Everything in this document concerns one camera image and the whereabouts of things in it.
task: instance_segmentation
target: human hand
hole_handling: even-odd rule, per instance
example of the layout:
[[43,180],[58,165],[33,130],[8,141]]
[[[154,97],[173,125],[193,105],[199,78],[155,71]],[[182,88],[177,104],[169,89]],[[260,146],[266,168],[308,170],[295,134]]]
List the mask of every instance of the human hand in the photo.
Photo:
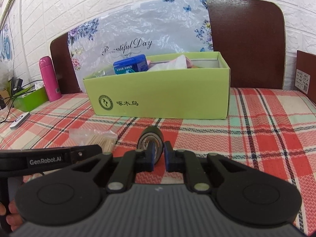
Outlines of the human hand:
[[[11,214],[7,215],[6,220],[7,223],[11,226],[11,230],[15,231],[17,228],[20,227],[20,225],[23,224],[23,221],[18,213],[14,200],[9,203],[9,211]],[[6,212],[7,210],[5,209],[5,206],[0,203],[0,215],[5,215]]]

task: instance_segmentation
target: pink bottle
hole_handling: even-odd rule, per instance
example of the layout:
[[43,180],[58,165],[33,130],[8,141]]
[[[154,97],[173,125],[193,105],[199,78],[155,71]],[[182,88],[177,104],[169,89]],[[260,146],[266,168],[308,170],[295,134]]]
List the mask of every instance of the pink bottle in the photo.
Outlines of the pink bottle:
[[39,60],[39,69],[42,74],[42,79],[44,81],[49,101],[52,102],[61,98],[53,63],[49,56],[43,57]]

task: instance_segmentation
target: metal bolt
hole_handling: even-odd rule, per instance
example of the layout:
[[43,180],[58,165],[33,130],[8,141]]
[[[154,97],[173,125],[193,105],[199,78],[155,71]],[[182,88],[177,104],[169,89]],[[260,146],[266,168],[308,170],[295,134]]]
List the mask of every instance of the metal bolt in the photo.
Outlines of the metal bolt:
[[120,182],[111,182],[107,185],[107,187],[112,191],[118,191],[124,187],[124,185]]
[[197,191],[207,191],[210,186],[207,183],[197,183],[194,185],[194,189]]

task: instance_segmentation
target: bright green box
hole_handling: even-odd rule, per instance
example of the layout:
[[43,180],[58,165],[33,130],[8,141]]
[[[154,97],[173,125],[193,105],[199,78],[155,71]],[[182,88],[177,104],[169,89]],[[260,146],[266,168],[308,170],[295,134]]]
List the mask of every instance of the bright green box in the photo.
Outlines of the bright green box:
[[[20,95],[22,93],[28,92],[30,88],[24,89],[14,96]],[[29,93],[27,96],[22,97],[18,96],[17,98],[13,98],[13,105],[16,109],[24,112],[32,111],[38,106],[42,105],[44,102],[48,101],[48,96],[46,93],[45,87],[42,87],[32,93]]]
[[[86,77],[95,114],[143,118],[225,119],[229,110],[230,68],[220,52],[183,53],[198,69]],[[148,56],[153,63],[180,56]]]

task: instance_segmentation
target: wall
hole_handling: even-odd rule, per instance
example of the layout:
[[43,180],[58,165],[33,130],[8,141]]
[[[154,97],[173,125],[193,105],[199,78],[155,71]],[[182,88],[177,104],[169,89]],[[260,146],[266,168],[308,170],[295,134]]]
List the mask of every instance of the wall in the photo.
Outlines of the wall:
[[[39,79],[38,60],[50,54],[53,39],[104,11],[134,1],[140,0],[16,0],[9,13],[16,35],[13,40],[16,75],[23,76],[25,81]],[[284,13],[287,42],[284,88],[290,89],[296,50],[316,54],[316,0],[268,1],[278,4]]]

